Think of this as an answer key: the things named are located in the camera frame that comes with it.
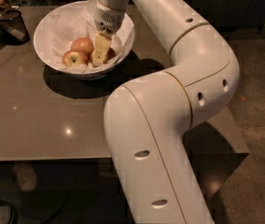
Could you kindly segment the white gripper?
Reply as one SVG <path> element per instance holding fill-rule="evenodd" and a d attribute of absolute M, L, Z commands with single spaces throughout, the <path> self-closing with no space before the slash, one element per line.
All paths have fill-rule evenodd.
<path fill-rule="evenodd" d="M 111 8 L 96 2 L 93 18 L 98 32 L 94 38 L 94 50 L 92 62 L 95 66 L 101 66 L 108 61 L 108 51 L 112 43 L 111 35 L 115 34 L 124 20 L 126 7 Z"/>

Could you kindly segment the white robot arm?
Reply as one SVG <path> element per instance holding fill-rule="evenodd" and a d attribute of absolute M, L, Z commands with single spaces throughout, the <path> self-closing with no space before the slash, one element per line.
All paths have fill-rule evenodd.
<path fill-rule="evenodd" d="M 135 224 L 214 224 L 183 145 L 188 130 L 225 107 L 239 64 L 225 39 L 183 0 L 97 0 L 94 20 L 115 33 L 133 2 L 171 67 L 108 97 L 106 141 Z"/>

